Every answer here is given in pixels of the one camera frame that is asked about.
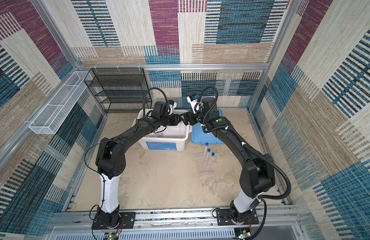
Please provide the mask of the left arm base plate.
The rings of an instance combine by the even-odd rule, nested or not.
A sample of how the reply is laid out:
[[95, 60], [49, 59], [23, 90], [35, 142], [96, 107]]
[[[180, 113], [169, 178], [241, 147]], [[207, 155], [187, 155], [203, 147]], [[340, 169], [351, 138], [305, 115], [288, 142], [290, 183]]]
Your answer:
[[121, 230], [132, 229], [136, 212], [105, 213], [100, 211], [95, 215], [92, 230]]

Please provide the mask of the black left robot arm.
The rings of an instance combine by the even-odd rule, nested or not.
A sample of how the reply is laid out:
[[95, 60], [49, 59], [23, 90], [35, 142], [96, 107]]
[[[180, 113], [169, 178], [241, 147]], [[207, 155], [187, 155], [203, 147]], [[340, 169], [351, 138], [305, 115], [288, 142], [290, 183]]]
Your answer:
[[177, 103], [168, 100], [164, 95], [164, 102], [156, 102], [154, 108], [136, 120], [134, 126], [124, 133], [111, 139], [104, 138], [98, 143], [99, 149], [96, 157], [96, 173], [102, 180], [101, 202], [93, 219], [93, 230], [116, 229], [122, 225], [119, 214], [118, 200], [120, 176], [126, 168], [126, 151], [141, 138], [153, 133], [162, 126], [171, 124], [174, 109]]

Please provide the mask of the blue capped test tube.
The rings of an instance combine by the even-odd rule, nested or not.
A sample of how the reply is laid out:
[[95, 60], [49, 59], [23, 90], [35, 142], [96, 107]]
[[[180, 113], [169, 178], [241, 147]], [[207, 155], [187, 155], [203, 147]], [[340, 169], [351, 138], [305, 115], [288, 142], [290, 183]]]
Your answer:
[[208, 156], [208, 152], [209, 152], [210, 150], [209, 150], [209, 143], [208, 142], [206, 142], [205, 143], [205, 152], [204, 152], [204, 160], [206, 160], [207, 159], [207, 156]]
[[213, 160], [214, 156], [215, 156], [215, 153], [214, 153], [214, 152], [212, 152], [212, 153], [211, 153], [211, 155], [210, 155], [210, 158], [209, 158], [209, 164], [208, 164], [208, 168], [209, 168], [209, 169], [211, 168], [211, 162], [212, 162], [212, 160]]
[[211, 154], [212, 154], [211, 149], [207, 149], [207, 157], [206, 157], [206, 162], [207, 162], [207, 164], [209, 164], [209, 163], [210, 163], [210, 160], [211, 160]]

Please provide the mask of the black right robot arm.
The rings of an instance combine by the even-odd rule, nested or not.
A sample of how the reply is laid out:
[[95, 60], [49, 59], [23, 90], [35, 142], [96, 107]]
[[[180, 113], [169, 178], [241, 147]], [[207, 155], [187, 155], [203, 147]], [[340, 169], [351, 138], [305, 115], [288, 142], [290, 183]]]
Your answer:
[[[275, 164], [269, 155], [263, 155], [236, 131], [233, 124], [221, 116], [217, 108], [218, 97], [204, 98], [191, 94], [187, 97], [191, 111], [185, 116], [185, 123], [202, 125], [205, 134], [213, 134], [222, 141], [238, 159], [242, 166], [239, 179], [241, 191], [230, 204], [230, 218], [233, 224], [241, 225], [249, 221], [250, 214], [259, 204], [267, 207], [266, 200], [282, 200], [292, 191], [292, 184], [287, 174]], [[275, 185], [275, 172], [285, 181], [286, 190], [279, 196], [268, 195], [267, 191]]]

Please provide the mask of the white plastic storage bin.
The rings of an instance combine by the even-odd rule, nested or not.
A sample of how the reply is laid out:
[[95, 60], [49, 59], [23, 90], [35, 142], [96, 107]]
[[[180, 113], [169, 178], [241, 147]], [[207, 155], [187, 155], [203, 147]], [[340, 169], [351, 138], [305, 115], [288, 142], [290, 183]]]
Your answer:
[[146, 135], [138, 143], [145, 150], [182, 152], [192, 130], [191, 125], [180, 122], [177, 126], [160, 127], [156, 133]]

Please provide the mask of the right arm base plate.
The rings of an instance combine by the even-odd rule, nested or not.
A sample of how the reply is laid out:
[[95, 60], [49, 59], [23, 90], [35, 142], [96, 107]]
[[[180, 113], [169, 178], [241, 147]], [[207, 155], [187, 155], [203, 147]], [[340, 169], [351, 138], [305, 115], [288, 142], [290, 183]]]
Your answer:
[[233, 209], [215, 208], [212, 211], [212, 216], [217, 219], [219, 226], [259, 224], [258, 215], [255, 210], [237, 213]]

